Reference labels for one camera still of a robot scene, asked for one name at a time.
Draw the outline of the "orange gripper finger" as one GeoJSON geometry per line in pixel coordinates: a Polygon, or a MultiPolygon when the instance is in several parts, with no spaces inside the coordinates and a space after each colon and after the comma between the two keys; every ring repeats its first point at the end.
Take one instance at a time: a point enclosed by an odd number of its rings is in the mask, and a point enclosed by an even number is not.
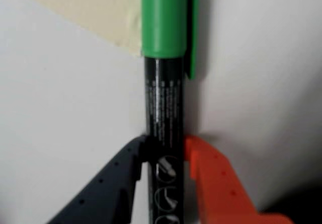
{"type": "Polygon", "coordinates": [[[185,159],[196,183],[201,223],[292,223],[282,214],[259,213],[228,158],[205,140],[186,136],[185,159]]]}

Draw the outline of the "dark navy gripper finger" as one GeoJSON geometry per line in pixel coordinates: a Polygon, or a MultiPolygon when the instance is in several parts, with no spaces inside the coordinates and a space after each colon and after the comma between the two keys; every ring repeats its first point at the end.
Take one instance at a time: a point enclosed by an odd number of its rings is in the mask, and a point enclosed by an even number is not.
{"type": "Polygon", "coordinates": [[[50,223],[131,223],[148,136],[126,144],[50,223]]]}

